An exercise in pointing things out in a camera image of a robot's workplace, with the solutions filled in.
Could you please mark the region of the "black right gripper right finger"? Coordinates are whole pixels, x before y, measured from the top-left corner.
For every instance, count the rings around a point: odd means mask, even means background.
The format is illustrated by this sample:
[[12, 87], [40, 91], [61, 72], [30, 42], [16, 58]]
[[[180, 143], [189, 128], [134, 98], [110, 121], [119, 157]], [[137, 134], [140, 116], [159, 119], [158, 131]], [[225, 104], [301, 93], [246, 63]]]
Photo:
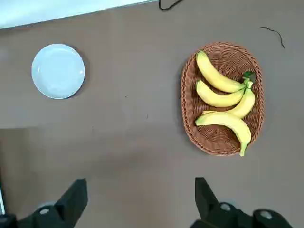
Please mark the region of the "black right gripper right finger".
[[192, 228], [292, 228], [278, 212], [257, 209], [252, 215], [219, 202], [205, 178], [195, 178], [195, 202], [200, 215]]

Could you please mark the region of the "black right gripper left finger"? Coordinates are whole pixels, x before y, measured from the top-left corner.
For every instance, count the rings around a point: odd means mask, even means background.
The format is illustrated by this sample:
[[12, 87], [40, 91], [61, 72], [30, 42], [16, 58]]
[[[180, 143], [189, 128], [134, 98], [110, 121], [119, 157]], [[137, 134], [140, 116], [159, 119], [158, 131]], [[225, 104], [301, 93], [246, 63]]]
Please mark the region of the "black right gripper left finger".
[[88, 204], [86, 179], [77, 179], [54, 205], [16, 222], [18, 228], [73, 228]]

